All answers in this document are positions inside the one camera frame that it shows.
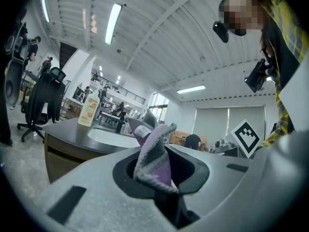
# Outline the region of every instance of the fluorescent light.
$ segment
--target fluorescent light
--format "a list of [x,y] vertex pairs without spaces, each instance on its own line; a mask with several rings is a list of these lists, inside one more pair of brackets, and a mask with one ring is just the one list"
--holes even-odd
[[121,11],[121,7],[122,6],[117,4],[117,3],[115,3],[112,6],[110,19],[108,21],[108,25],[107,25],[107,29],[106,29],[106,36],[105,36],[105,43],[106,44],[112,43],[112,36],[114,34],[114,30],[115,30],[115,27],[116,27],[118,16],[119,16],[120,11]]
[[41,0],[41,1],[42,1],[42,6],[43,6],[43,11],[44,11],[45,19],[46,19],[47,22],[49,22],[49,17],[48,17],[47,8],[46,8],[46,1],[45,0]]
[[202,90],[202,89],[205,89],[205,88],[206,87],[204,85],[201,85],[201,86],[197,86],[197,87],[191,87],[191,88],[186,88],[186,89],[178,90],[177,93],[178,94],[183,94],[183,93],[187,93],[187,92]]

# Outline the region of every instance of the roller shade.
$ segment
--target roller shade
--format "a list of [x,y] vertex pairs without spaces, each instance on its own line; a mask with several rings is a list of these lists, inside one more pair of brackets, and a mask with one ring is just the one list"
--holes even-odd
[[240,122],[246,119],[255,133],[260,137],[261,144],[265,137],[265,110],[263,106],[259,107],[232,107],[230,108],[228,132],[233,130]]
[[226,136],[227,111],[227,108],[197,109],[193,134],[206,137],[207,147]]

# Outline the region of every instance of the detergent bottle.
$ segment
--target detergent bottle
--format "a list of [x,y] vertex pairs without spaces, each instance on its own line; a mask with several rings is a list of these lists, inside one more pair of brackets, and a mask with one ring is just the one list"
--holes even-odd
[[78,123],[83,126],[91,126],[92,120],[94,119],[96,110],[98,108],[100,99],[98,97],[98,91],[96,90],[93,94],[88,95],[81,114],[79,115]]

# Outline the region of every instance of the cloth tag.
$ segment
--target cloth tag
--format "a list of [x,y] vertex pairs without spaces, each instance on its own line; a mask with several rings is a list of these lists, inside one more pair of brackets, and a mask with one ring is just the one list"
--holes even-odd
[[137,126],[137,128],[134,131],[134,134],[144,138],[145,136],[147,136],[148,134],[151,133],[151,130],[149,130],[148,128],[144,127],[144,126]]

